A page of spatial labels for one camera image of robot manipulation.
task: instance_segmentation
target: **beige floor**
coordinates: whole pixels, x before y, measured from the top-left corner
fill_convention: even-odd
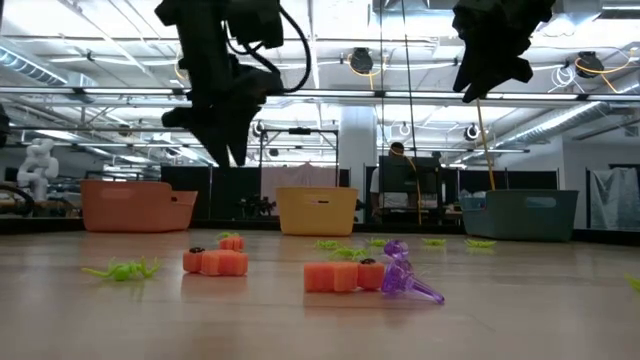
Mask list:
[[[640,249],[501,242],[468,253],[411,245],[444,306],[379,293],[305,294],[316,239],[245,233],[246,278],[185,275],[184,249],[215,232],[0,237],[0,358],[18,359],[638,359]],[[364,244],[364,235],[345,243]],[[112,256],[161,258],[146,282],[79,271]]]

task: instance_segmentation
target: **humanoid robot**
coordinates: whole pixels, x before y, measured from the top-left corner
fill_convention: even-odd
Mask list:
[[[29,187],[35,201],[47,200],[49,180],[58,177],[58,160],[51,156],[53,146],[51,139],[34,139],[18,169],[18,186]]]

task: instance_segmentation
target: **purple translucent object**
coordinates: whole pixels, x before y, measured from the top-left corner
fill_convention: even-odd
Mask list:
[[[384,252],[394,260],[387,266],[382,282],[382,292],[385,294],[400,294],[412,291],[426,296],[436,303],[444,304],[444,296],[435,291],[431,286],[416,279],[413,275],[413,266],[406,260],[409,247],[401,241],[391,241],[384,247]]]
[[[391,240],[384,246],[384,253],[393,259],[406,259],[409,256],[409,245],[400,240]]]

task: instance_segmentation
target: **green plastic toy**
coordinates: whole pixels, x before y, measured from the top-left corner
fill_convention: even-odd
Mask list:
[[[433,246],[433,247],[447,245],[446,239],[422,239],[422,241],[424,242],[425,245]]]
[[[367,249],[355,249],[355,248],[342,247],[342,248],[336,249],[336,251],[331,253],[331,255],[329,256],[329,259],[343,258],[343,259],[355,261],[355,260],[358,260],[358,258],[366,258],[368,255],[369,255],[369,252],[367,251]]]
[[[373,247],[384,247],[385,245],[387,245],[388,242],[389,240],[387,239],[371,239],[367,241],[369,246],[373,246]]]
[[[472,247],[472,248],[488,249],[490,247],[493,247],[493,245],[495,245],[496,242],[467,239],[465,241],[465,244],[467,244],[468,247]]]
[[[318,249],[323,249],[323,250],[333,250],[333,249],[339,248],[340,247],[340,243],[338,243],[335,240],[328,240],[328,241],[320,241],[320,240],[318,240],[318,242],[316,242],[315,247],[318,248]]]
[[[226,239],[226,238],[232,237],[232,236],[240,236],[240,234],[231,233],[231,232],[223,232],[223,233],[220,233],[220,234],[216,235],[216,241],[220,242],[220,240]]]
[[[114,261],[115,258],[109,261],[109,267],[106,272],[87,268],[83,268],[82,271],[105,279],[113,277],[115,281],[126,281],[138,274],[141,274],[145,279],[148,279],[152,277],[158,269],[160,269],[158,258],[154,259],[154,265],[150,270],[147,269],[147,263],[144,256],[140,259],[140,263],[132,261],[130,263],[114,264]]]
[[[636,291],[640,292],[640,279],[636,279],[630,274],[625,274],[624,278],[627,279],[629,285],[634,288]]]

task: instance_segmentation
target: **black panel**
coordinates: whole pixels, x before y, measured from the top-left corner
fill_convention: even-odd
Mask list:
[[[349,169],[340,169],[340,179],[338,179],[340,187],[351,186],[351,171]]]
[[[507,188],[504,171],[494,171],[493,177],[496,182],[496,190],[504,190]],[[462,190],[470,193],[491,190],[489,172],[460,170],[460,191]]]
[[[163,166],[160,178],[176,191],[197,191],[193,219],[209,219],[211,168],[202,166]]]
[[[511,190],[558,190],[558,173],[555,171],[509,171]]]
[[[260,196],[260,168],[213,168],[211,181],[211,218],[242,218],[238,202],[242,198]]]
[[[17,168],[4,169],[4,181],[18,182],[18,169]]]

